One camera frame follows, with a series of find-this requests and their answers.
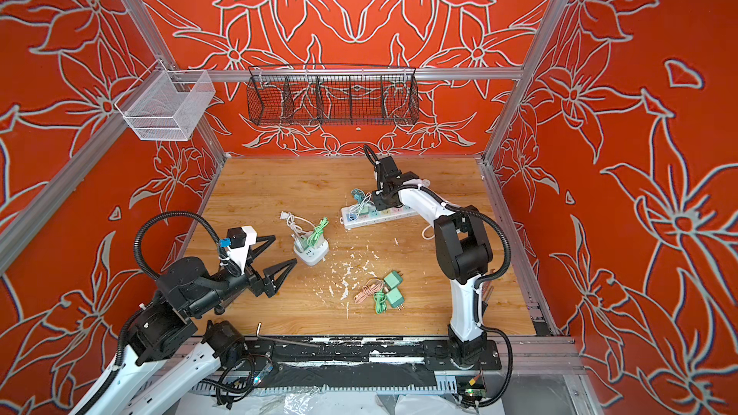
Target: floral wallpaper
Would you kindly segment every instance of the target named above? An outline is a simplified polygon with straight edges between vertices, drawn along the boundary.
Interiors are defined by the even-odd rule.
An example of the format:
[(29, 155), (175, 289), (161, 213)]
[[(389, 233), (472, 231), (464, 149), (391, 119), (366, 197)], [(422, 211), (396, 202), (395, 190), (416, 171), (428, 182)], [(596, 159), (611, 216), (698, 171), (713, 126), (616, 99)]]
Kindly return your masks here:
[(2, 232), (153, 57), (120, 0), (0, 0), (0, 36)]
[(737, 12), (569, 0), (494, 158), (608, 414), (738, 407)]
[[(81, 399), (155, 290), (134, 261), (136, 232), (162, 211), (198, 211), (218, 166), (197, 132), (171, 143), (124, 132), (0, 278), (0, 413), (66, 413)], [(153, 226), (147, 263), (173, 263), (190, 223)]]
[[(143, 0), (182, 68), (321, 63), (483, 68), (521, 65), (549, 0)], [(218, 84), (208, 120), (226, 151), (476, 154), (512, 81), (420, 84), (414, 126), (255, 126), (243, 83)]]

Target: white power strip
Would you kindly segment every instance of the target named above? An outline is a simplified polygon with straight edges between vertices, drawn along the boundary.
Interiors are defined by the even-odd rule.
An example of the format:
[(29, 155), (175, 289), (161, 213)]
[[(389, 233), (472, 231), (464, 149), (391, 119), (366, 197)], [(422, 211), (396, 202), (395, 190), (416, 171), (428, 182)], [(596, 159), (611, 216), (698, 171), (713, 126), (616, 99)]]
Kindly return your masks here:
[(348, 218), (349, 208), (350, 207), (344, 207), (341, 209), (341, 215), (342, 215), (341, 223), (343, 223), (343, 226), (348, 230), (354, 227), (369, 226), (375, 223), (392, 221), (393, 219), (414, 217), (418, 214), (417, 211), (414, 211), (410, 207), (402, 206), (402, 207), (392, 207), (392, 208), (388, 208), (386, 210), (381, 210), (381, 211), (377, 211), (375, 209), (364, 215), (359, 215), (354, 220), (349, 220)]

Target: green cable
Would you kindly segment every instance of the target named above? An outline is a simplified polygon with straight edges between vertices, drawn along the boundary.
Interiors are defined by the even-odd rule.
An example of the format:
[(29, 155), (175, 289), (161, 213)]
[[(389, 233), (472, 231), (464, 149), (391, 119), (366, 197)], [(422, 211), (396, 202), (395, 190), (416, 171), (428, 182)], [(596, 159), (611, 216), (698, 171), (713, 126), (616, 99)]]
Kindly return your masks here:
[(326, 226), (327, 218), (323, 217), (323, 219), (320, 220), (320, 223), (318, 223), (318, 226), (313, 230), (313, 234), (310, 234), (310, 237), (307, 240), (308, 247), (312, 247), (316, 242), (318, 242), (318, 239), (322, 236), (323, 228)]
[(387, 303), (384, 302), (384, 292), (377, 292), (374, 294), (374, 311), (377, 314), (382, 314), (387, 311)]

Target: wooden table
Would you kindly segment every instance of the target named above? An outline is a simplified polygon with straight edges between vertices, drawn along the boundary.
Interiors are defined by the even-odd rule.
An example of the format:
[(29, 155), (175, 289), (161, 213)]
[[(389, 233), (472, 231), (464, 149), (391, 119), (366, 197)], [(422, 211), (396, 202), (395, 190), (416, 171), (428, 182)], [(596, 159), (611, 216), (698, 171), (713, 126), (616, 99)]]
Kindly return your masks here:
[[(414, 171), (431, 182), (440, 196), (474, 205), (494, 218), (473, 158), (395, 157), (402, 171)], [(427, 225), (411, 217), (346, 231), (339, 222), (341, 207), (355, 201), (351, 189), (374, 190), (374, 174), (366, 158), (232, 158), (226, 162), (208, 201), (204, 217), (225, 237), (229, 227), (251, 225), (277, 242), (254, 263), (264, 267), (294, 258), (290, 229), (280, 212), (290, 211), (317, 224), (328, 217), (325, 236), (331, 251), (313, 267), (298, 260), (282, 290), (273, 298), (244, 292), (222, 316), (244, 335), (262, 322), (264, 335), (446, 335), (451, 318), (449, 280), (438, 267), (433, 241), (424, 240)], [(490, 268), (499, 267), (500, 240), (488, 228), (494, 248)], [(218, 269), (215, 245), (198, 227), (187, 249), (210, 272)], [(373, 276), (402, 273), (399, 289), (404, 310), (374, 313), (374, 302), (355, 304), (354, 295)], [(512, 268), (497, 281), (485, 324), (510, 335), (535, 335)], [(204, 318), (199, 322), (200, 332)]]

